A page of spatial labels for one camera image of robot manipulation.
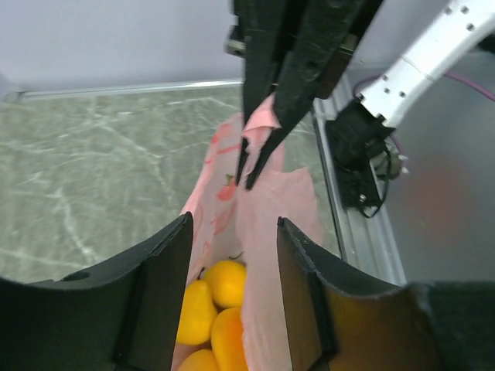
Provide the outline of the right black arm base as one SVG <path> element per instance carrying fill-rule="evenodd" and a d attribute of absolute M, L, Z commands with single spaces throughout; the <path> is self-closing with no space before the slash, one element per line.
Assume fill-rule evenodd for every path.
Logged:
<path fill-rule="evenodd" d="M 375 217 L 387 199 L 391 182 L 408 172 L 405 168 L 406 160 L 393 135 L 381 142 L 378 155 L 355 169 L 344 168 L 333 159 L 343 208 L 355 209 L 366 219 Z"/>

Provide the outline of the pink plastic bag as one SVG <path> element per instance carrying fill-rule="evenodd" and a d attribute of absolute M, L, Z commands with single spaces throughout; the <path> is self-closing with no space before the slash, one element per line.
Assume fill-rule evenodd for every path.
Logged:
<path fill-rule="evenodd" d="M 289 218 L 316 243 L 324 237 L 311 174 L 307 168 L 285 172 L 282 145 L 273 151 L 252 189 L 235 182 L 241 142 L 248 142 L 244 167 L 248 175 L 268 136 L 281 127 L 273 101 L 273 96 L 266 98 L 247 121 L 234 114 L 219 125 L 183 207 L 193 215 L 187 283 L 220 260 L 237 257 L 247 265 L 241 318 L 250 370 L 292 368 L 278 269 L 278 218 Z"/>

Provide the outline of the orange peach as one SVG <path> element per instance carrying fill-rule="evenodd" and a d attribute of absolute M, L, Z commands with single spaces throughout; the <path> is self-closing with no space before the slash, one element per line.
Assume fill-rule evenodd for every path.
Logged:
<path fill-rule="evenodd" d="M 242 336 L 241 308 L 223 310 L 215 319 L 211 332 L 211 346 L 219 370 L 248 371 Z"/>

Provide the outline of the orange mango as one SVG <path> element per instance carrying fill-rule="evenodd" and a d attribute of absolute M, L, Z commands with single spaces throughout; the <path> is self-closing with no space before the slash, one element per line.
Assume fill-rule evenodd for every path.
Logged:
<path fill-rule="evenodd" d="M 210 349 L 201 349 L 187 356 L 178 371 L 219 371 L 216 358 Z"/>

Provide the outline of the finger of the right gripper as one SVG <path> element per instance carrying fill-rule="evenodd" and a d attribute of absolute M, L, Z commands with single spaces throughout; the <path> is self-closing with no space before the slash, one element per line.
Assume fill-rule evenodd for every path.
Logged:
<path fill-rule="evenodd" d="M 302 15 L 300 1 L 236 1 L 244 37 L 244 123 L 275 91 Z"/>
<path fill-rule="evenodd" d="M 317 97 L 328 97 L 353 55 L 342 51 L 348 36 L 361 39 L 370 26 L 379 1 L 300 1 L 302 15 L 294 42 L 287 52 L 273 96 L 272 111 L 280 127 L 261 147 L 258 160 L 245 180 L 251 189 L 271 153 L 309 112 Z"/>

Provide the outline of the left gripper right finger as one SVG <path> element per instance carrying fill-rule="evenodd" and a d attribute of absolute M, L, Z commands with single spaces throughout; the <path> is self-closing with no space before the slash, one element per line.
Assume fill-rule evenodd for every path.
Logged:
<path fill-rule="evenodd" d="M 295 370 L 492 370 L 494 285 L 396 286 L 278 220 L 278 265 Z"/>

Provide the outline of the yellow lemon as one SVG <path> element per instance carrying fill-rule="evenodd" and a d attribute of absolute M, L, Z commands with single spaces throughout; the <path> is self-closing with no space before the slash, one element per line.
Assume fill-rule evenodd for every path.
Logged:
<path fill-rule="evenodd" d="M 209 342 L 217 315 L 207 282 L 195 280 L 184 291 L 176 342 L 182 345 Z"/>

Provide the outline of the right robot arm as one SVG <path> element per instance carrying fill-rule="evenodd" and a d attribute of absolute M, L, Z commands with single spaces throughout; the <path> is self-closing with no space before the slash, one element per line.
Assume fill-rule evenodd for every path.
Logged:
<path fill-rule="evenodd" d="M 272 152 L 308 113 L 364 1 L 237 1 L 244 40 L 244 118 L 268 97 L 278 120 L 251 172 L 251 189 Z M 377 153 L 421 95 L 494 29 L 492 1 L 450 1 L 381 77 L 337 116 L 335 162 L 354 170 Z"/>

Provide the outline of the yellow orange fruit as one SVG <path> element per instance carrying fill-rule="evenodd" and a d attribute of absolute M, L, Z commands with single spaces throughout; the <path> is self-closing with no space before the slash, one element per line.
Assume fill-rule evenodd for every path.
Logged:
<path fill-rule="evenodd" d="M 233 308 L 243 304 L 246 276 L 247 270 L 243 264 L 222 260 L 207 270 L 203 279 L 208 284 L 216 305 Z"/>

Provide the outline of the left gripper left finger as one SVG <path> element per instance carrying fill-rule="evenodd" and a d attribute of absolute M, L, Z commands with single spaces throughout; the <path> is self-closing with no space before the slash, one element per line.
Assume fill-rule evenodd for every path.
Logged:
<path fill-rule="evenodd" d="M 1 281 L 3 370 L 169 370 L 193 242 L 185 213 L 60 281 Z"/>

